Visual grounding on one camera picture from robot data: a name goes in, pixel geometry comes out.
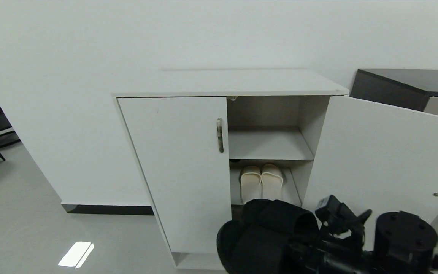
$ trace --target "floor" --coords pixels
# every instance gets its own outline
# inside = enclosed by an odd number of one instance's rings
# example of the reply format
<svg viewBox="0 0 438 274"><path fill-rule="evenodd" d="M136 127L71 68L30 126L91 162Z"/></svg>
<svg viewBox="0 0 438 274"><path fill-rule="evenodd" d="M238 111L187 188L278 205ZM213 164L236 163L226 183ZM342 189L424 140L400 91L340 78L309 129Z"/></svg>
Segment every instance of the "floor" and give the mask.
<svg viewBox="0 0 438 274"><path fill-rule="evenodd" d="M0 160L0 274L205 274L177 271L153 216L73 215L23 144ZM81 267L59 266L77 241L94 249Z"/></svg>

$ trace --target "metal handle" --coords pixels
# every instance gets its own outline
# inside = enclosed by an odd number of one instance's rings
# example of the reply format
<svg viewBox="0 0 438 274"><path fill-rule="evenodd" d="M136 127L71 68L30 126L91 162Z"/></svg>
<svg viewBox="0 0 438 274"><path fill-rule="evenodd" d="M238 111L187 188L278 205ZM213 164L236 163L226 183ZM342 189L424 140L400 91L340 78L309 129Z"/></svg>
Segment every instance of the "metal handle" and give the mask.
<svg viewBox="0 0 438 274"><path fill-rule="evenodd" d="M217 118L217 142L219 142L219 152L224 152L224 144L222 143L222 119Z"/></svg>

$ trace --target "slipper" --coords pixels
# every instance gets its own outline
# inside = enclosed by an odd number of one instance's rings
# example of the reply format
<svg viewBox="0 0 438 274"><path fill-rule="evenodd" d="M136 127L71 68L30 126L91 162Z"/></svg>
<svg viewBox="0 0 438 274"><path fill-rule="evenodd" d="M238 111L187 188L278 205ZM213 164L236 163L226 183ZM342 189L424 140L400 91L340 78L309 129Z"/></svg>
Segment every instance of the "slipper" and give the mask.
<svg viewBox="0 0 438 274"><path fill-rule="evenodd" d="M264 199L282 200L283 175L280 168L271 164L264 165L261 170L261 182Z"/></svg>
<svg viewBox="0 0 438 274"><path fill-rule="evenodd" d="M259 167L248 166L241 171L241 201L243 204L261 198L261 172Z"/></svg>

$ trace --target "shoe cabinet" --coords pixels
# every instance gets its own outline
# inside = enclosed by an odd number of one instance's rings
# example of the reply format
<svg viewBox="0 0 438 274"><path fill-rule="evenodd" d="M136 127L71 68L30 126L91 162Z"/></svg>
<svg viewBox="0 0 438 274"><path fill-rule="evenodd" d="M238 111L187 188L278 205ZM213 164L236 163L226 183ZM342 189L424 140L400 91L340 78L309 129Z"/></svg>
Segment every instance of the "shoe cabinet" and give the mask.
<svg viewBox="0 0 438 274"><path fill-rule="evenodd" d="M306 209L329 194L371 208L367 249L381 213L438 218L438 116L347 94L306 70L207 70L113 95L178 268L223 269L216 235L248 165L280 167L283 200Z"/></svg>

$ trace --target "baseboard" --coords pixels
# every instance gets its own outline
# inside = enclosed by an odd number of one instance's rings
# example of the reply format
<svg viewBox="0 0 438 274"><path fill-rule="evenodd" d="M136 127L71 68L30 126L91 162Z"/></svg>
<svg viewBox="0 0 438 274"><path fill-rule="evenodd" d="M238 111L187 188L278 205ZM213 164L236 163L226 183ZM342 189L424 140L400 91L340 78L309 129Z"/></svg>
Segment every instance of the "baseboard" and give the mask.
<svg viewBox="0 0 438 274"><path fill-rule="evenodd" d="M101 215L154 215L151 206L69 205L62 204L67 213Z"/></svg>

